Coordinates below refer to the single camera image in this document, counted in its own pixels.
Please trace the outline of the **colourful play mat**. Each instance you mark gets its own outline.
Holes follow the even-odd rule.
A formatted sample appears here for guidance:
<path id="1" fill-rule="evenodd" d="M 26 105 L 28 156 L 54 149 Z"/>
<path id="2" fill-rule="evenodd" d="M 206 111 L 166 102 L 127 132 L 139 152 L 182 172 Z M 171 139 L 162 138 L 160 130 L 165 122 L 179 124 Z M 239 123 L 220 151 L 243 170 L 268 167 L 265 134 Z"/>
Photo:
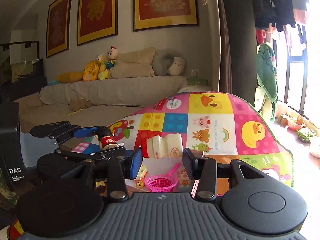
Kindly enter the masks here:
<path id="1" fill-rule="evenodd" d="M 232 94 L 180 93 L 99 126 L 108 126 L 127 149 L 141 147 L 147 177 L 168 172 L 182 158 L 149 158 L 146 141 L 178 133 L 183 148 L 226 164 L 239 159 L 287 186 L 293 184 L 292 154 L 253 107 Z"/>

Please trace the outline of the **red gold framed picture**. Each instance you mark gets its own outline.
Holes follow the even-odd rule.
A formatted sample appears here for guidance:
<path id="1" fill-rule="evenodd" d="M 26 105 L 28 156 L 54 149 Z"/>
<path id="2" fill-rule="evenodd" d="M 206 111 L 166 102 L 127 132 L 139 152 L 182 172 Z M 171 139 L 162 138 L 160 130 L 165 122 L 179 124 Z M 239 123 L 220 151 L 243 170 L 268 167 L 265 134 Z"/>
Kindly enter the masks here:
<path id="1" fill-rule="evenodd" d="M 46 57 L 69 49 L 69 23 L 72 0 L 55 0 L 48 8 Z"/>
<path id="2" fill-rule="evenodd" d="M 133 0 L 133 30 L 198 25 L 197 0 Z"/>
<path id="3" fill-rule="evenodd" d="M 118 35 L 118 0 L 79 0 L 77 45 Z"/>

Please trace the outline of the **pink unicorn squeeze toy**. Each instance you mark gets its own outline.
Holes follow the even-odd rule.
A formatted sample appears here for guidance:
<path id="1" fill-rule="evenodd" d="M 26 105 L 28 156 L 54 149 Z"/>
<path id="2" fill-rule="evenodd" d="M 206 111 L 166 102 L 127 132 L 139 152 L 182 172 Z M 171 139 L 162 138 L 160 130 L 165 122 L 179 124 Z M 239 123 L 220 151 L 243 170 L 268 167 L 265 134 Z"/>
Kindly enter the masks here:
<path id="1" fill-rule="evenodd" d="M 188 186 L 191 183 L 185 169 L 178 173 L 177 180 L 179 186 Z"/>

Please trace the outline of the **yellow cheese toy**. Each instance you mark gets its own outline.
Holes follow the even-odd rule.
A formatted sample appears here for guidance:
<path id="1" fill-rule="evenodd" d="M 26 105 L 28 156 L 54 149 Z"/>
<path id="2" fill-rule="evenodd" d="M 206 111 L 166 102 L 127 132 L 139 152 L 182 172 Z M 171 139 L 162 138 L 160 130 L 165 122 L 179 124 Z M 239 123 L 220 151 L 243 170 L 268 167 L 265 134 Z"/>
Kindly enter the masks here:
<path id="1" fill-rule="evenodd" d="M 146 165 L 142 164 L 138 173 L 137 173 L 135 181 L 143 180 L 145 178 L 145 175 L 147 174 L 147 172 L 148 172 L 148 170 L 147 170 Z"/>

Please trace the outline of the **yellow orange backpack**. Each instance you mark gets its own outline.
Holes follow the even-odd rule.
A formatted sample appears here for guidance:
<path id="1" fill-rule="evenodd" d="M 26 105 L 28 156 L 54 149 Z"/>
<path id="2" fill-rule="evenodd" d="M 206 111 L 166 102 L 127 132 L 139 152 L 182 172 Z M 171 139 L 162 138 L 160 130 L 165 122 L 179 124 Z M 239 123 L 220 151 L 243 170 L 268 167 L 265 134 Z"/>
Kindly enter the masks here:
<path id="1" fill-rule="evenodd" d="M 83 81 L 94 81 L 98 78 L 99 66 L 96 61 L 90 61 L 82 74 Z"/>

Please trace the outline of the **brown plush toy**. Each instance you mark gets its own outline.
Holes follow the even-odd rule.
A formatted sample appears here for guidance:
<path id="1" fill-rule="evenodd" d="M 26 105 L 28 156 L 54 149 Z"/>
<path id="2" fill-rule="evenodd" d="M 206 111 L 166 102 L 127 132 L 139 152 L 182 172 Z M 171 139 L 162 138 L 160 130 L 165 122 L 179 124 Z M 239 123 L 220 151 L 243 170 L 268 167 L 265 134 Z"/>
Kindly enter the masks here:
<path id="1" fill-rule="evenodd" d="M 87 109 L 91 106 L 92 106 L 91 102 L 89 100 L 83 99 L 83 98 L 80 98 L 78 100 L 71 100 L 71 102 L 70 102 L 70 107 L 71 107 L 72 112 L 77 112 L 82 109 Z"/>

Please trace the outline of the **beige covered sofa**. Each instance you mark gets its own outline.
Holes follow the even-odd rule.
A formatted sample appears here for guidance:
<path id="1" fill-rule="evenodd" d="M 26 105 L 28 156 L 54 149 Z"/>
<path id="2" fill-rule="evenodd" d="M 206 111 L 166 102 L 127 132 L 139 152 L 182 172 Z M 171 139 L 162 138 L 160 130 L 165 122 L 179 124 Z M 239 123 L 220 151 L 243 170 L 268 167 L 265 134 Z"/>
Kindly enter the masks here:
<path id="1" fill-rule="evenodd" d="M 190 85 L 184 76 L 132 77 L 46 86 L 17 103 L 21 131 L 28 133 L 35 126 L 59 121 L 81 127 L 111 125 L 174 94 L 211 90 L 207 85 Z M 72 112 L 71 100 L 80 98 L 92 106 Z"/>

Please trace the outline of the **yellow pillow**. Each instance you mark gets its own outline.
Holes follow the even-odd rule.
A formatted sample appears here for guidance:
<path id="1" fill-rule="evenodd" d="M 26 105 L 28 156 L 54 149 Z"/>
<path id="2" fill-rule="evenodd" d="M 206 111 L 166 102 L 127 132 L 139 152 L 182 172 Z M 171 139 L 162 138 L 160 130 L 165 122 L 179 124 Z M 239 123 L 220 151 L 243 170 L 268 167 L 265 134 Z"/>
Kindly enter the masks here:
<path id="1" fill-rule="evenodd" d="M 82 80 L 82 72 L 67 72 L 56 77 L 59 83 L 74 83 Z"/>

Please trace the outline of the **pink plastic basket scoop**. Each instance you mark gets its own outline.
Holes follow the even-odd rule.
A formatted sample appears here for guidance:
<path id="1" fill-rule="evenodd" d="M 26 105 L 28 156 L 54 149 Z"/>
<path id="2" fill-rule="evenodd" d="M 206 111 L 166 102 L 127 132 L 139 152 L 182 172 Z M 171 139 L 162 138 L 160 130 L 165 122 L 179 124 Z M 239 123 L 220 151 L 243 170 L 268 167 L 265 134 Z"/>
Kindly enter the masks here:
<path id="1" fill-rule="evenodd" d="M 151 192 L 170 192 L 178 183 L 176 172 L 179 168 L 180 164 L 175 164 L 168 173 L 148 178 L 145 185 Z"/>

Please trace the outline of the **doll with green shirt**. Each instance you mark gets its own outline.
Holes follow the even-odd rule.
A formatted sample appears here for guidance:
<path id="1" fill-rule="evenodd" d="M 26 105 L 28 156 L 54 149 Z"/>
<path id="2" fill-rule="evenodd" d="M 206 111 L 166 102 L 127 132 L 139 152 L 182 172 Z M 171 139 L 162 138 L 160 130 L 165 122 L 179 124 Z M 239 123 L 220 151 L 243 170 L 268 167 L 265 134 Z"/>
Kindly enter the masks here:
<path id="1" fill-rule="evenodd" d="M 118 58 L 118 54 L 118 49 L 112 46 L 107 53 L 106 70 L 110 70 L 112 67 L 114 67 Z"/>

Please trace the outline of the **glass fish tank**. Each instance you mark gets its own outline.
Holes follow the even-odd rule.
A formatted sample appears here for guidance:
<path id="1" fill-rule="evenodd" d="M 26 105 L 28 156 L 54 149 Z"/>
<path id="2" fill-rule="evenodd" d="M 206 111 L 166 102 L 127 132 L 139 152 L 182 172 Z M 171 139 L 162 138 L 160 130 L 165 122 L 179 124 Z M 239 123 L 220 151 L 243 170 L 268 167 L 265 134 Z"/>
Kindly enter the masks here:
<path id="1" fill-rule="evenodd" d="M 46 85 L 39 41 L 1 44 L 1 103 L 34 94 Z"/>

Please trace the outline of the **wooden doll red shirt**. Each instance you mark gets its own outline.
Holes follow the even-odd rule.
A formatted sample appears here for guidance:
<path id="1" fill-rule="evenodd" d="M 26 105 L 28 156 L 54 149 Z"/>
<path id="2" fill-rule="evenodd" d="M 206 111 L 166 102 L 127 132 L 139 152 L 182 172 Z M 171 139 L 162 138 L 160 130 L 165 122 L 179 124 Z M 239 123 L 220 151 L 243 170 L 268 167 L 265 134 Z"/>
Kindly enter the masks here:
<path id="1" fill-rule="evenodd" d="M 99 146 L 101 150 L 108 150 L 111 148 L 124 146 L 124 143 L 118 144 L 114 139 L 114 134 L 107 126 L 100 126 L 94 131 L 94 135 L 99 141 Z"/>

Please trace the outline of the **yoghurt drink bottle toy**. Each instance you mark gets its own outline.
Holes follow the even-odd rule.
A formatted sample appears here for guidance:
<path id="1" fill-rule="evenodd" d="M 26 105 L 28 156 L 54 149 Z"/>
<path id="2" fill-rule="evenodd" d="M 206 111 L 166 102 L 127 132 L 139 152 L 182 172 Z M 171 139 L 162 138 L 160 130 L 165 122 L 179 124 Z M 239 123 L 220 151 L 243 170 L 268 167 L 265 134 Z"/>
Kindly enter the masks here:
<path id="1" fill-rule="evenodd" d="M 180 134 L 168 134 L 165 137 L 154 135 L 146 141 L 149 158 L 179 158 L 183 155 L 182 137 Z"/>

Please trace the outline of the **dark hanging clothes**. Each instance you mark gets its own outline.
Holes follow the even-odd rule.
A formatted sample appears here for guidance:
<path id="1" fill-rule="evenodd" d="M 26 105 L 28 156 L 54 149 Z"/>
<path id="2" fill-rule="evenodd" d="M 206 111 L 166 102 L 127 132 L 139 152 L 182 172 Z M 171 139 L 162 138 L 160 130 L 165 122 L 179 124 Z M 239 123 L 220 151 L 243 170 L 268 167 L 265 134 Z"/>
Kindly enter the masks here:
<path id="1" fill-rule="evenodd" d="M 293 28 L 296 26 L 292 0 L 251 1 L 257 29 L 262 30 L 272 26 L 281 32 L 284 30 L 284 26 L 289 25 Z"/>

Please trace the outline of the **green hanging towel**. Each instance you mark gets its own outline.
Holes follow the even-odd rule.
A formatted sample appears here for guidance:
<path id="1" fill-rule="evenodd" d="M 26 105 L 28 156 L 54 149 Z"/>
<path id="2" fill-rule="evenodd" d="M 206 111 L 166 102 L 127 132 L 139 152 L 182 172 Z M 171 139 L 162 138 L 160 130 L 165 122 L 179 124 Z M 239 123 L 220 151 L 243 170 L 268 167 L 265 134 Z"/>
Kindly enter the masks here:
<path id="1" fill-rule="evenodd" d="M 259 112 L 267 121 L 274 122 L 278 103 L 278 84 L 276 57 L 273 49 L 262 43 L 257 52 L 257 82 L 264 93 L 264 100 Z"/>

